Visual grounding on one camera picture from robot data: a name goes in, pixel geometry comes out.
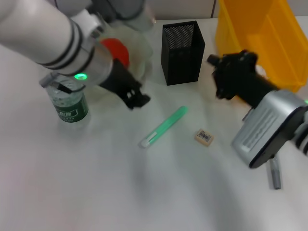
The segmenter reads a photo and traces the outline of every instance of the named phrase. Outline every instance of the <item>eraser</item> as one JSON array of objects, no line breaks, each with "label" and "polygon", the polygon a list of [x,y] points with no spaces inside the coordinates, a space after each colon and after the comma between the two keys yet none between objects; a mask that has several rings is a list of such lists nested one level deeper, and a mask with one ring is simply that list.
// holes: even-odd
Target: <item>eraser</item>
[{"label": "eraser", "polygon": [[207,131],[204,131],[203,129],[200,129],[196,136],[194,137],[199,143],[205,145],[206,147],[210,146],[211,142],[213,141],[214,139],[214,136],[207,132]]}]

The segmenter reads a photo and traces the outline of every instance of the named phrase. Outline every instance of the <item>water bottle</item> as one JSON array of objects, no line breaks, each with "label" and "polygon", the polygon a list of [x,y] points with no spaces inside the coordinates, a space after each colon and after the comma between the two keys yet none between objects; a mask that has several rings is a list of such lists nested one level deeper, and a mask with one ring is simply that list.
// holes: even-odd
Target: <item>water bottle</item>
[{"label": "water bottle", "polygon": [[[83,87],[82,84],[65,76],[58,76],[56,82],[71,90]],[[89,123],[90,114],[83,91],[68,94],[53,86],[48,86],[46,91],[65,125],[72,129],[81,129]]]}]

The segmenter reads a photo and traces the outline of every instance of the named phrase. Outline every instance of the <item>pen holder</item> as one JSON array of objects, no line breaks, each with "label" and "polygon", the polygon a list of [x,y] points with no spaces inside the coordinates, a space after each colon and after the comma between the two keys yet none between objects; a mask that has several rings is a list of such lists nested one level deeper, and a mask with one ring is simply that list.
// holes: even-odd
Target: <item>pen holder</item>
[{"label": "pen holder", "polygon": [[161,64],[168,86],[198,81],[204,48],[197,21],[163,25]]}]

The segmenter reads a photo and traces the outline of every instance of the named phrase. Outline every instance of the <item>white table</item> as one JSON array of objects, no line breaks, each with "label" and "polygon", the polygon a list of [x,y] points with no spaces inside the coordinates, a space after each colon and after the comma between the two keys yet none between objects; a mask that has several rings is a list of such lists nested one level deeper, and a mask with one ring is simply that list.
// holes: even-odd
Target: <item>white table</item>
[{"label": "white table", "polygon": [[[308,35],[308,17],[299,17]],[[2,231],[305,231],[308,159],[280,152],[283,190],[270,189],[266,165],[250,170],[230,143],[248,107],[215,100],[212,67],[198,83],[167,87],[160,65],[162,24],[153,47],[152,100],[130,112],[114,95],[88,97],[83,132],[58,125],[37,80],[37,65],[0,47],[0,230]],[[216,19],[198,20],[207,57]],[[300,93],[308,98],[308,88]],[[137,143],[180,106],[189,112],[147,151]],[[215,135],[209,148],[193,137]]]}]

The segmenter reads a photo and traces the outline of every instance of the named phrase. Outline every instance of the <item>yellow container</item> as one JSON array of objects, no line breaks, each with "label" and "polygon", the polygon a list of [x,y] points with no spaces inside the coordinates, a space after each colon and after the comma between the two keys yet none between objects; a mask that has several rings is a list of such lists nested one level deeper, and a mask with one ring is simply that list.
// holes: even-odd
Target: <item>yellow container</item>
[{"label": "yellow container", "polygon": [[220,55],[258,54],[270,81],[297,92],[308,78],[308,41],[286,0],[219,0]]}]

